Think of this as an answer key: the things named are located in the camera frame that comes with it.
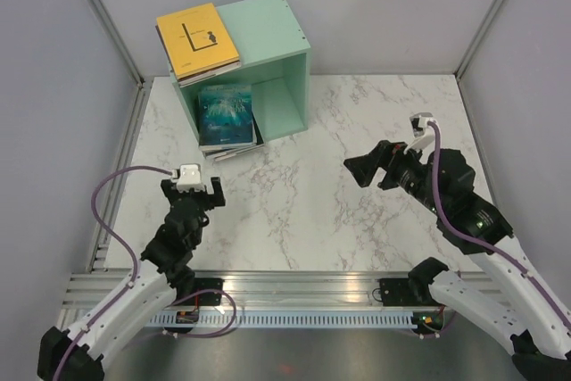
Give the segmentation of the grey green notebook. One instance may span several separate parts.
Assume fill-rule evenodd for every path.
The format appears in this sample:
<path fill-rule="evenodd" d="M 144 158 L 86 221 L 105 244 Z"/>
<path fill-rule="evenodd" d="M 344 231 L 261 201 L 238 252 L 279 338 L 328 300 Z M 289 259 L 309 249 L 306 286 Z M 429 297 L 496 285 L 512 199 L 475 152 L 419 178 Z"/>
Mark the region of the grey green notebook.
<path fill-rule="evenodd" d="M 222 149 L 216 149 L 216 150 L 206 150 L 206 151 L 202 151 L 202 154 L 206 158 L 216 157 L 218 155 L 224 155 L 226 153 L 237 153 L 237 152 L 244 151 L 244 150 L 254 149 L 254 148 L 256 148 L 258 146 L 262 146 L 262 145 L 264 145 L 263 140 L 256 142 L 256 143 L 253 143 L 251 145 L 246 145 L 246 146 L 242 146 L 242 147 L 229 147 L 229 148 L 222 148 Z"/>

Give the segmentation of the blue ocean cover book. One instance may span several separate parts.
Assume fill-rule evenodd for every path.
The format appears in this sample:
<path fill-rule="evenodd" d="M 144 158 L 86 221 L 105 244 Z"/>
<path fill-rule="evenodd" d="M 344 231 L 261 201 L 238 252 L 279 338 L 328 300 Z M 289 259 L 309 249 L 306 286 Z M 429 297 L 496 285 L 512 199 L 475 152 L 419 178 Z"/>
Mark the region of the blue ocean cover book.
<path fill-rule="evenodd" d="M 198 95 L 198 109 L 201 150 L 242 147 L 254 143 L 250 85 L 203 87 Z"/>

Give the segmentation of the yellow book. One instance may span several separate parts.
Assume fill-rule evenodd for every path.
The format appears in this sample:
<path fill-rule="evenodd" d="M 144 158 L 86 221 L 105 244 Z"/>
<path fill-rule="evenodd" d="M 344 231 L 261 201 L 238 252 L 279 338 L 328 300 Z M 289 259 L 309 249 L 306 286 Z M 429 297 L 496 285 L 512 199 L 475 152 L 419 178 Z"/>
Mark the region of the yellow book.
<path fill-rule="evenodd" d="M 178 80 L 240 62 L 213 3 L 160 16 L 156 29 Z"/>

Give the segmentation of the black file folder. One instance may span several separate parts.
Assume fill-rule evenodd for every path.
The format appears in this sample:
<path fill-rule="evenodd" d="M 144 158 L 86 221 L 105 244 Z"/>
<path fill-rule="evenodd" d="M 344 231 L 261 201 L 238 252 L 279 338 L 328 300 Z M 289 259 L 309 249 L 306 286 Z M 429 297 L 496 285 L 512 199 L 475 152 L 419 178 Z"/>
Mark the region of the black file folder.
<path fill-rule="evenodd" d="M 204 158 L 207 160 L 213 160 L 215 162 L 220 162 L 220 161 L 225 161 L 227 159 L 233 158 L 233 157 L 238 156 L 238 155 L 251 153 L 251 152 L 254 152 L 258 149 L 261 149 L 265 145 L 265 142 L 263 140 L 262 134 L 260 132 L 260 129 L 258 127 L 258 124 L 257 124 L 255 117 L 252 117 L 252 124 L 253 124 L 253 130 L 255 132 L 255 142 L 253 145 L 250 145 L 248 147 L 236 147 L 236 148 L 230 148 L 230 149 L 206 151 L 206 152 L 203 152 Z"/>

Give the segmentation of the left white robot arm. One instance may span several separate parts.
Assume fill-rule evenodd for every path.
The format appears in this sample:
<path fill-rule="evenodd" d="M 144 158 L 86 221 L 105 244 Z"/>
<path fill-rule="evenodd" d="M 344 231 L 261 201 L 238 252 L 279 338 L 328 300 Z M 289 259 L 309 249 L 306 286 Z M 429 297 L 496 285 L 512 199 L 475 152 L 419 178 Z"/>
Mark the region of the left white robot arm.
<path fill-rule="evenodd" d="M 208 191 L 194 164 L 161 182 L 170 209 L 133 269 L 83 318 L 61 330 L 51 327 L 40 342 L 37 376 L 42 380 L 102 380 L 120 351 L 150 319 L 172 304 L 194 298 L 188 263 L 202 242 L 208 211 L 226 204 L 218 177 Z"/>

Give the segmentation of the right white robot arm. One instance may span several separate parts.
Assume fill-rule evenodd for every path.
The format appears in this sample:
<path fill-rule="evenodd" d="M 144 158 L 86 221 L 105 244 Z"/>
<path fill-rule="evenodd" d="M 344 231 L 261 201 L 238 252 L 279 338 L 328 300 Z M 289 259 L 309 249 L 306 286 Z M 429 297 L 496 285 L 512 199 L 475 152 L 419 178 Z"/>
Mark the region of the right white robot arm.
<path fill-rule="evenodd" d="M 433 192 L 440 196 L 444 216 L 436 222 L 443 237 L 474 262 L 508 300 L 504 307 L 469 286 L 446 264 L 430 257 L 412 269 L 409 297 L 449 307 L 491 336 L 511 357 L 527 380 L 570 378 L 570 312 L 551 297 L 499 210 L 474 191 L 476 173 L 455 149 L 422 153 L 405 143 L 380 141 L 365 155 L 344 166 L 357 184 L 369 186 L 377 173 L 382 190 L 399 187 L 431 212 Z"/>

